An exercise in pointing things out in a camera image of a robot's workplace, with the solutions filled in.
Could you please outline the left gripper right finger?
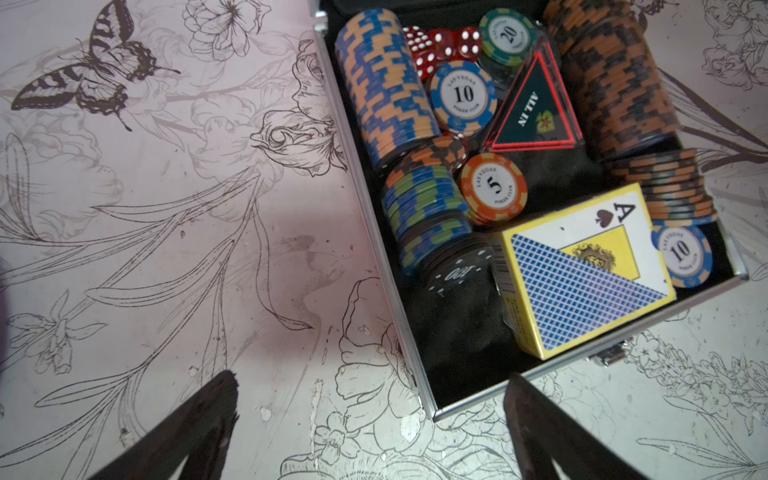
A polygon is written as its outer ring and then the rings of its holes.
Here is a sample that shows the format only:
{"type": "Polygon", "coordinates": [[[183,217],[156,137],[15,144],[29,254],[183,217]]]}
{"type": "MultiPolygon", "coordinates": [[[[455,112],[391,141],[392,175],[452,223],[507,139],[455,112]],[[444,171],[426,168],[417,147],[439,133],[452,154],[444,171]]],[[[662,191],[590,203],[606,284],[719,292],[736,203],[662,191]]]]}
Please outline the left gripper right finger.
{"type": "Polygon", "coordinates": [[[504,395],[507,428],[523,479],[643,479],[523,376],[510,375],[504,395]]]}

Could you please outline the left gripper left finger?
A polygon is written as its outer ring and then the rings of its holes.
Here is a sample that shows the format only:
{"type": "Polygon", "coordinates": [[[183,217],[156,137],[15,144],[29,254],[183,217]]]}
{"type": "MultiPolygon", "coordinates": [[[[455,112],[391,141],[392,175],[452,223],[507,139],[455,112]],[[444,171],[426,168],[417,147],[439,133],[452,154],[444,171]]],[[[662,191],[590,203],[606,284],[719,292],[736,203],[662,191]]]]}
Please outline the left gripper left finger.
{"type": "Polygon", "coordinates": [[[234,426],[238,382],[230,370],[214,376],[95,479],[219,479],[234,426]]]}

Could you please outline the aluminium poker case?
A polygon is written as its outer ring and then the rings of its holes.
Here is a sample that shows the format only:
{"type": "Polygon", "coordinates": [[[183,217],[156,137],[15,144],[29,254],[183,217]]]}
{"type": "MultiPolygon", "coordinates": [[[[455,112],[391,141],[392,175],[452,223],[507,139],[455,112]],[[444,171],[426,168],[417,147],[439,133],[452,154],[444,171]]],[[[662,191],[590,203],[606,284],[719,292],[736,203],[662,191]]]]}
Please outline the aluminium poker case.
{"type": "Polygon", "coordinates": [[[346,21],[377,5],[375,1],[312,1],[309,11],[319,21],[316,37],[320,42],[320,63],[341,143],[350,151],[355,199],[362,208],[386,304],[410,369],[408,376],[415,382],[428,419],[444,423],[492,398],[505,390],[513,373],[533,380],[578,359],[604,356],[616,350],[621,341],[749,282],[750,274],[734,239],[717,221],[704,229],[713,249],[714,270],[703,286],[682,291],[676,301],[664,307],[565,353],[540,360],[518,348],[512,330],[505,324],[506,306],[490,265],[484,265],[467,283],[443,294],[428,290],[420,277],[403,274],[396,257],[397,243],[380,205],[384,178],[370,165],[333,53],[337,33],[346,21]]]}

